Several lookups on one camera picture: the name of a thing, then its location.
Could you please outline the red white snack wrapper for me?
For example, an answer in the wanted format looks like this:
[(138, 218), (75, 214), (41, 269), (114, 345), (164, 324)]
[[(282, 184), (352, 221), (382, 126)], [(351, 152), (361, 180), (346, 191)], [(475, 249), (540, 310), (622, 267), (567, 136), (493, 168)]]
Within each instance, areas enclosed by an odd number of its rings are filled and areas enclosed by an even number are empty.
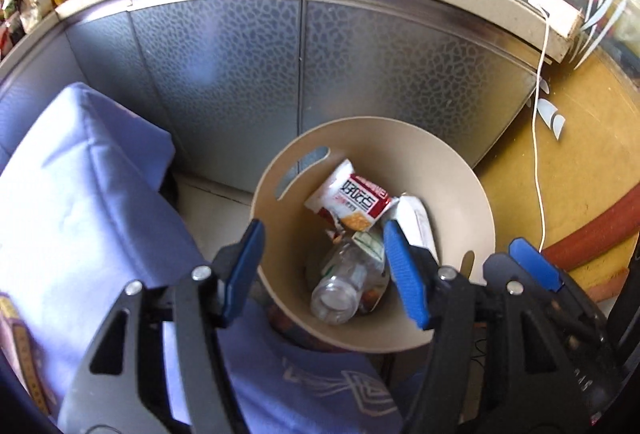
[(360, 175), (343, 160), (306, 199), (305, 207), (336, 227), (367, 232), (394, 202), (386, 189)]

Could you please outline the white tissue packet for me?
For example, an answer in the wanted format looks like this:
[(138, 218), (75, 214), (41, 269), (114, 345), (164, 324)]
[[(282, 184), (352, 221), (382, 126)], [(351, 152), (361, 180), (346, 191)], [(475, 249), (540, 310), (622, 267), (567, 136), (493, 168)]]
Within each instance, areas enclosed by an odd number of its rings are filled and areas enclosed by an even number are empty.
[(430, 251), (435, 262), (439, 262), (430, 217), (419, 197), (409, 194), (399, 196), (388, 218), (397, 222), (410, 246)]

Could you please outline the clear plastic bottle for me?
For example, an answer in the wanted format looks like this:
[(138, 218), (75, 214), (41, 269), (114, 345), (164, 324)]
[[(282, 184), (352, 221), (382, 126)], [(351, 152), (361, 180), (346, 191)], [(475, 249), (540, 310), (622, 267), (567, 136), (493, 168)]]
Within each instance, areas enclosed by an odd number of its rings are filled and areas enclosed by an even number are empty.
[(371, 232), (343, 236), (320, 269), (311, 313), (325, 324), (344, 325), (357, 315), (371, 314), (389, 283), (382, 237)]

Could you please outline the red yellow cardboard box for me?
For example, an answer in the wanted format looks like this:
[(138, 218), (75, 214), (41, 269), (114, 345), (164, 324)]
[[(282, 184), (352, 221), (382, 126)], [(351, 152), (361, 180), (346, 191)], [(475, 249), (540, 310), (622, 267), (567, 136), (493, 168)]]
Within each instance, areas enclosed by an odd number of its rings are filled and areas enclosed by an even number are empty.
[(18, 381), (40, 412), (50, 416), (49, 399), (39, 374), (32, 337), (13, 302), (1, 293), (1, 350)]

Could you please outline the blue printed tablecloth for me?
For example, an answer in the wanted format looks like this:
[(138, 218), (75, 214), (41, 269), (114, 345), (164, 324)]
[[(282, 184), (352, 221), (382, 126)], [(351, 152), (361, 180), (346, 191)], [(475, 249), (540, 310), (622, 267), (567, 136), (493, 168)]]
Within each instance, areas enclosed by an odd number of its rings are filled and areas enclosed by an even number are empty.
[[(70, 394), (120, 292), (175, 284), (203, 263), (160, 195), (169, 134), (82, 83), (43, 110), (1, 174), (1, 288), (42, 355), (43, 382)], [(401, 415), (367, 358), (288, 344), (247, 303), (219, 336), (254, 433), (396, 433)]]

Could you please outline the white plastic jug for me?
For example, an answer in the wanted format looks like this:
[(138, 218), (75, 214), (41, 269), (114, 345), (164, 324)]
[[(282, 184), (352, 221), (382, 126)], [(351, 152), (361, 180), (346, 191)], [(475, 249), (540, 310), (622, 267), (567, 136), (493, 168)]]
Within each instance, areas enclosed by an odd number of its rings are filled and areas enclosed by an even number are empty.
[(52, 0), (23, 0), (21, 22), (26, 34), (30, 34), (52, 10)]

